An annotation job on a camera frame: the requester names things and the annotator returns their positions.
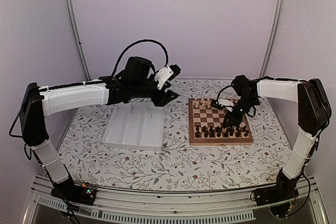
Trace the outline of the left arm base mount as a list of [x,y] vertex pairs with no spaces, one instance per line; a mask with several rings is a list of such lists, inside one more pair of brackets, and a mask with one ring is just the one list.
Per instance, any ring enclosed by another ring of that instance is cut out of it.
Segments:
[[93,206],[96,199],[97,187],[85,182],[76,185],[74,182],[52,183],[51,195],[66,202],[76,202],[83,205]]

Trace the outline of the dark chess rook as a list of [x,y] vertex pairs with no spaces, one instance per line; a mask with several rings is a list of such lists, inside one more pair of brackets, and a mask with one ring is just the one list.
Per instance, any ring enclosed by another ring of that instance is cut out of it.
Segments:
[[226,129],[226,131],[223,133],[223,137],[228,137],[228,135],[229,135],[229,131],[228,129]]

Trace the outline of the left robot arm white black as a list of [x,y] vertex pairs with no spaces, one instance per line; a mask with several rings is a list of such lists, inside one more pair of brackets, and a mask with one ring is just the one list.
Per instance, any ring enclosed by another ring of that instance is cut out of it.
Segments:
[[156,107],[163,107],[178,95],[170,90],[170,81],[181,73],[178,65],[164,66],[150,74],[150,60],[130,57],[125,68],[116,75],[103,76],[91,81],[39,86],[30,83],[25,91],[15,122],[20,123],[21,138],[40,161],[41,166],[58,185],[58,192],[67,200],[78,195],[64,164],[49,141],[46,118],[54,114],[90,105],[129,103],[133,99],[150,99]]

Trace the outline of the white plastic tray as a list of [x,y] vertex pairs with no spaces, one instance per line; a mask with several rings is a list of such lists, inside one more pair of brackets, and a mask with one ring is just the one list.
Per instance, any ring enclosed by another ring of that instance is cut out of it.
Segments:
[[161,151],[165,107],[151,102],[117,104],[102,138],[107,147]]

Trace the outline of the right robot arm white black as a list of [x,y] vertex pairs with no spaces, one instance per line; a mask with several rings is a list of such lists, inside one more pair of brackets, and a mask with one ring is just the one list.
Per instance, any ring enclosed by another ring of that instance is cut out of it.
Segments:
[[322,81],[291,78],[262,77],[248,79],[236,76],[230,87],[238,95],[238,101],[217,97],[213,103],[226,109],[223,127],[239,126],[244,116],[253,117],[250,111],[260,104],[261,98],[290,102],[292,122],[297,124],[297,136],[292,141],[292,151],[288,161],[280,171],[287,181],[301,176],[302,170],[318,147],[321,133],[329,126],[332,109]]

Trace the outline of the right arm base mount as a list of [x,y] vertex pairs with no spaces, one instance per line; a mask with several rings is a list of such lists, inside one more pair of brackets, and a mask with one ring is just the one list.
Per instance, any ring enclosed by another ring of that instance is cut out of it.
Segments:
[[299,192],[296,188],[281,192],[276,186],[256,188],[250,195],[257,206],[268,205],[270,213],[278,218],[287,218],[297,203]]

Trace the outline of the wooden chess board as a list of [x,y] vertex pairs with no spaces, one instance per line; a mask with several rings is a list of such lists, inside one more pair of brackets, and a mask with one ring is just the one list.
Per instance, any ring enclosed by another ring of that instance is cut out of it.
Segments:
[[[247,121],[246,116],[243,117],[240,124],[240,137],[236,137],[236,127],[223,128],[221,137],[217,137],[215,132],[215,137],[204,138],[204,132],[202,132],[202,127],[206,126],[206,130],[209,131],[210,126],[213,126],[215,130],[217,126],[222,127],[223,120],[227,110],[218,110],[216,108],[208,105],[209,99],[203,98],[189,98],[188,100],[188,114],[189,114],[189,132],[190,132],[190,145],[195,146],[215,146],[215,145],[251,145],[253,143],[253,137],[251,130]],[[199,138],[195,137],[196,127],[199,127],[199,131],[202,136]],[[244,137],[245,132],[242,128],[247,126],[248,137]],[[234,128],[235,132],[233,136],[228,135],[228,137],[223,137],[223,133],[228,129],[228,131]]]

